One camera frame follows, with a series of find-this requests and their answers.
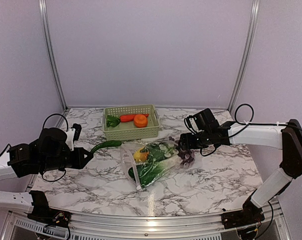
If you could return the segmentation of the clear dotted zip bag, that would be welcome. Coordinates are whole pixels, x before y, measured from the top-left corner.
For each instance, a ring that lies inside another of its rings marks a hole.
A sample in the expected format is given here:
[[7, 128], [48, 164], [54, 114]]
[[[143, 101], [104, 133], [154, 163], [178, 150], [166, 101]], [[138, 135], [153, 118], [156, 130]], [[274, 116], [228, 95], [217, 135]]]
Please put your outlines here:
[[175, 135], [147, 144], [125, 143], [120, 156], [122, 170], [137, 191], [143, 191], [174, 170], [188, 169], [195, 161], [195, 151], [183, 150]]

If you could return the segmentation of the fake orange tangerine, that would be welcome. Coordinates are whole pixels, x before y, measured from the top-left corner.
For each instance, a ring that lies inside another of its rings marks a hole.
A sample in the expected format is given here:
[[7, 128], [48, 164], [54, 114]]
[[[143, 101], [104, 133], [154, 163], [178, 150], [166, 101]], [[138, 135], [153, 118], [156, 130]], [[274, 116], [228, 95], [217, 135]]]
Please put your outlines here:
[[133, 119], [133, 123], [137, 128], [145, 128], [148, 125], [147, 116], [143, 114], [137, 114]]

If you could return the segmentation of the fake red carrot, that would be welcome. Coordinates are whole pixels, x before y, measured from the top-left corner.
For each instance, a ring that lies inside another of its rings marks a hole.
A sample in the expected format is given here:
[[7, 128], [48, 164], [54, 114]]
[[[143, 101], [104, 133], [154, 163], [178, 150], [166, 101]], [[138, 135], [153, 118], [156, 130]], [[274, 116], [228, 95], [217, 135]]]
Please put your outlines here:
[[136, 114], [125, 114], [119, 117], [121, 123], [131, 122], [134, 120]]

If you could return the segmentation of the fake green cucumber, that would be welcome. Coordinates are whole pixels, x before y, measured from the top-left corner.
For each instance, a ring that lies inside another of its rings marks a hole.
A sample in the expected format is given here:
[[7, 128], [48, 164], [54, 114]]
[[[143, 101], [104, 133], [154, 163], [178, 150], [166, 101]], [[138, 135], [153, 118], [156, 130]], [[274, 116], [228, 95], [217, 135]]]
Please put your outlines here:
[[141, 153], [147, 153], [146, 161], [160, 162], [178, 154], [177, 146], [170, 142], [155, 142], [146, 145]]

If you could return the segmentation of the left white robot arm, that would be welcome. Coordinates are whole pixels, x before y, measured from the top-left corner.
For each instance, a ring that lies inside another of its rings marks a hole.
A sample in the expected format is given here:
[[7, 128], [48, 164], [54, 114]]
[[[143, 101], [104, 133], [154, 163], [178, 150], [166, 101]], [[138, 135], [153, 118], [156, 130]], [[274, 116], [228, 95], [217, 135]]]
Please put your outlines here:
[[[81, 126], [78, 124], [68, 130], [43, 128], [39, 137], [31, 143], [8, 145], [0, 153], [0, 182], [44, 175], [53, 170], [83, 169], [92, 160], [93, 154], [83, 147], [74, 146], [80, 133]], [[0, 191], [0, 208], [35, 213], [44, 223], [54, 218], [45, 193], [36, 190]]]

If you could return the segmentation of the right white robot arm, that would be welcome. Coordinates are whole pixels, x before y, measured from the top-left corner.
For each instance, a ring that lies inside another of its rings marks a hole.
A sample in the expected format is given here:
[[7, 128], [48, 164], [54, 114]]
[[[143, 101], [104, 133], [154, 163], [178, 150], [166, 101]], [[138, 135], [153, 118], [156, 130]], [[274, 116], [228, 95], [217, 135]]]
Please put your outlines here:
[[209, 108], [185, 118], [189, 133], [180, 135], [179, 147], [183, 151], [202, 150], [213, 146], [246, 145], [258, 164], [262, 157], [278, 158], [278, 166], [272, 164], [268, 178], [249, 196], [239, 211], [238, 219], [249, 224], [262, 207], [273, 197], [280, 195], [302, 175], [302, 126], [297, 119], [287, 122], [262, 123], [253, 119], [240, 122], [237, 118], [219, 123]]

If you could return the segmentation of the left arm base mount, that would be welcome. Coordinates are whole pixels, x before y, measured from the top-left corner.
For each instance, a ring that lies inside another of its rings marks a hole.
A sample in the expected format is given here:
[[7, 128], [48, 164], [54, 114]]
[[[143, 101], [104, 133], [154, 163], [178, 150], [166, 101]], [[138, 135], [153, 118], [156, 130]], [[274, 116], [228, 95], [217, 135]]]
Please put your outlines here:
[[48, 204], [44, 192], [31, 190], [29, 194], [32, 197], [32, 212], [27, 213], [27, 217], [31, 220], [44, 223], [48, 226], [59, 226], [67, 228], [71, 213], [65, 210], [51, 208]]

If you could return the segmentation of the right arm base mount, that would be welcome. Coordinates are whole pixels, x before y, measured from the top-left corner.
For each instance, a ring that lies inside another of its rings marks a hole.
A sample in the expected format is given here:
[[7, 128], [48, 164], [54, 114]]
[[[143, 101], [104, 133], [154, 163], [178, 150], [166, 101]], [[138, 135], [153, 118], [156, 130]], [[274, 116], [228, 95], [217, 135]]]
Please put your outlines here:
[[262, 211], [251, 213], [245, 212], [244, 210], [237, 210], [223, 213], [221, 220], [225, 229], [232, 229], [261, 223], [265, 220], [265, 216]]

